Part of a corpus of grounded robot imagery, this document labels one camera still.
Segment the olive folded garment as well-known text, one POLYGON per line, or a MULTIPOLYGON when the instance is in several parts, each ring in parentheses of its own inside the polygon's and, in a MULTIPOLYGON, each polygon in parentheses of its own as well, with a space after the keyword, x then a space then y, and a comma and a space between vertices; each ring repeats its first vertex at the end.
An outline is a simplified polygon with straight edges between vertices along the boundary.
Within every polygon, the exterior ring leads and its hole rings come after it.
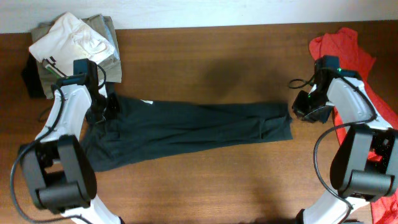
MULTIPOLYGON (((85 24, 90 26, 93 30, 95 30, 97 33, 102 35, 112 46, 114 46, 110 42, 111 38, 109 38, 106 33, 106 25, 104 23, 103 17, 104 16, 102 14, 97 14, 81 20, 85 24)), ((50 71, 44 68, 44 66, 39 61, 36 61, 36 64, 40 77, 40 82, 43 91, 45 93, 45 97, 47 99, 51 99, 53 98, 53 95, 51 93, 50 85, 56 81, 56 76, 54 74, 51 74, 50 71)), ((119 60, 116 59, 114 56, 114 52, 107 59, 102 61, 99 65, 105 69, 107 73, 106 80, 108 82, 121 83, 122 80, 121 59, 119 60)))

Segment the black folded garment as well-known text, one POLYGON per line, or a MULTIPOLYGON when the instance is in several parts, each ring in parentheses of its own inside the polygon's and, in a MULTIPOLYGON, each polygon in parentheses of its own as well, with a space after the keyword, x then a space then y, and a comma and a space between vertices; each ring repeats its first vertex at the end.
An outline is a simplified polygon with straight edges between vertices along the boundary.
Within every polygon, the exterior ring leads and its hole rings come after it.
POLYGON ((37 69, 36 59, 29 54, 25 67, 21 72, 21 77, 30 98, 45 98, 40 77, 37 69))

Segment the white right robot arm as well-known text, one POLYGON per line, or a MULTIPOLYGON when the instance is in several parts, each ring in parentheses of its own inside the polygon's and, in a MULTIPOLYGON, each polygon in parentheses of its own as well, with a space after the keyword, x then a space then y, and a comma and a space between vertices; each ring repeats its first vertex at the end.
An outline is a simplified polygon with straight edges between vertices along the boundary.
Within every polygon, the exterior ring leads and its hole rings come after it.
POLYGON ((311 78, 310 92, 300 91, 292 109, 302 121, 326 121, 336 108, 342 124, 327 129, 315 143, 313 165, 325 188, 311 206, 301 210, 297 223, 344 223, 356 209, 397 190, 397 130, 377 111, 360 77, 340 69, 321 68, 311 78), (338 129, 347 134, 330 167, 327 184, 318 168, 323 138, 338 129))

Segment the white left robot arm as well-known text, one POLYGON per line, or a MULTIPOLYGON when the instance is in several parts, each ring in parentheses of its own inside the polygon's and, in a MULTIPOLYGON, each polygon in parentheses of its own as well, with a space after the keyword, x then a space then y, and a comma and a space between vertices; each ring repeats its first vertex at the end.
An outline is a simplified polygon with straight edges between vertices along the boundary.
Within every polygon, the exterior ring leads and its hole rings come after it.
POLYGON ((54 214, 52 222, 122 223, 99 198, 95 172, 79 142, 87 111, 106 103, 105 81, 79 75, 59 79, 51 89, 54 103, 43 129, 21 146, 12 165, 10 190, 16 210, 28 222, 38 222, 16 199, 13 179, 21 167, 34 205, 54 214))

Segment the light blue folded garment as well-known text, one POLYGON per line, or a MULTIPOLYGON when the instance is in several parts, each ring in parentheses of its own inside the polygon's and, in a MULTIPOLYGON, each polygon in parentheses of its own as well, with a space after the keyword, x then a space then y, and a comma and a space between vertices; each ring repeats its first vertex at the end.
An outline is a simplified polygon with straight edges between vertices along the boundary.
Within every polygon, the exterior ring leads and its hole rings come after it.
POLYGON ((114 51, 114 56, 116 59, 120 59, 120 54, 119 54, 119 45, 118 45, 118 40, 116 37, 116 31, 113 25, 113 20, 110 16, 104 16, 103 17, 104 23, 106 25, 106 33, 109 38, 111 38, 110 42, 114 45, 115 51, 114 51))

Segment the dark green t-shirt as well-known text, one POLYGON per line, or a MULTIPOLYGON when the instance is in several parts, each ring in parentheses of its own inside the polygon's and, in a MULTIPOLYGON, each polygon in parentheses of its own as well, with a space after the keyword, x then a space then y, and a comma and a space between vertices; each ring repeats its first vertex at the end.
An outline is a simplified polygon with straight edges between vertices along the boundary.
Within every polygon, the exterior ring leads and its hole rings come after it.
POLYGON ((118 97, 116 117, 94 124, 81 147, 96 172, 240 144, 292 139, 286 103, 197 105, 118 97))

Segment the white folded t-shirt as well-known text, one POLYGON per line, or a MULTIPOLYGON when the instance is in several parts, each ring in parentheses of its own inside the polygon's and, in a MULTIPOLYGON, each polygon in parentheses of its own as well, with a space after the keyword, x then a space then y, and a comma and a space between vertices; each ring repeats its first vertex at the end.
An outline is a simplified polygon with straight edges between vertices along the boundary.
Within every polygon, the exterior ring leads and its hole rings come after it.
POLYGON ((73 75, 73 62, 89 59, 97 64, 114 54, 115 47, 88 24, 66 12, 47 34, 29 47, 33 57, 59 77, 73 75))

